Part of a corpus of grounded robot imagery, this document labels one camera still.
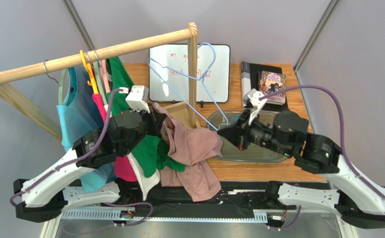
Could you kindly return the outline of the green t shirt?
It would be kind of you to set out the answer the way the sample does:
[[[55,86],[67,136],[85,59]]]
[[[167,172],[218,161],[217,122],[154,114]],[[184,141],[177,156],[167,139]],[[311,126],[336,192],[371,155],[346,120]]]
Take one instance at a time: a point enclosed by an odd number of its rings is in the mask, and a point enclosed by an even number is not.
[[[127,73],[120,58],[107,59],[106,64],[112,76],[112,89],[120,87],[131,88],[134,86],[134,82]],[[169,145],[166,141],[157,136],[147,135],[133,149],[132,155],[143,169],[146,178],[151,177],[156,171],[160,171],[165,167],[176,172],[185,171],[186,166],[172,159],[168,152]]]

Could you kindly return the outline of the dusty pink t shirt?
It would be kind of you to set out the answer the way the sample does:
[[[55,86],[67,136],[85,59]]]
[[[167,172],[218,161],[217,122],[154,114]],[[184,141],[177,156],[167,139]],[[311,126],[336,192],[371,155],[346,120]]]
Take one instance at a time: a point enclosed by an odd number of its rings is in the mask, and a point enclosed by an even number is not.
[[[186,166],[183,172],[168,167],[162,169],[161,185],[182,186],[194,202],[213,198],[221,190],[221,184],[207,159],[221,155],[221,138],[207,128],[188,129],[158,103],[153,103],[153,107],[166,115],[161,133],[169,145],[168,155]]]

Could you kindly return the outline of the pink hanger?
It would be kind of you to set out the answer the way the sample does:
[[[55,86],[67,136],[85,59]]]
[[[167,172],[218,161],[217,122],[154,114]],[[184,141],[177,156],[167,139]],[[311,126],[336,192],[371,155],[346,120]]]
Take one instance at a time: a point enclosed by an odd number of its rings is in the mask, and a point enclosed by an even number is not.
[[[102,62],[102,74],[103,74],[103,82],[104,82],[105,91],[107,93],[109,93],[110,92],[110,84],[109,84],[109,78],[108,78],[108,72],[107,72],[106,59],[101,60],[101,62]]]

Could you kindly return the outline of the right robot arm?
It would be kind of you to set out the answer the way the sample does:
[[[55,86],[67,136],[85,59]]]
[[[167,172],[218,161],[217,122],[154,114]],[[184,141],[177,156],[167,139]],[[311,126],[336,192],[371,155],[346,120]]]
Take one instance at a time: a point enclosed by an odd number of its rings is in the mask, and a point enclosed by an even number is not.
[[[288,111],[277,114],[268,126],[245,110],[234,124],[219,129],[218,135],[241,151],[255,144],[294,158],[295,166],[334,185],[333,189],[314,189],[270,181],[263,197],[268,206],[313,208],[333,213],[358,228],[385,228],[385,187],[355,168],[330,138],[308,132],[308,124]]]

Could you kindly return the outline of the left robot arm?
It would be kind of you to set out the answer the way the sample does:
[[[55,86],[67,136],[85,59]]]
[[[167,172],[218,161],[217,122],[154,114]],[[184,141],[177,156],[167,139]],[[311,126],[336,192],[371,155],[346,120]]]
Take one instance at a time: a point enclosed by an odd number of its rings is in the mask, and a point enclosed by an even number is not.
[[[147,135],[161,136],[165,114],[125,110],[110,117],[102,129],[90,130],[55,164],[33,179],[17,179],[13,183],[14,196],[22,201],[14,203],[16,217],[43,223],[61,213],[93,204],[123,204],[130,200],[130,188],[120,179],[106,182],[98,191],[87,192],[72,184],[103,165],[128,155]]]

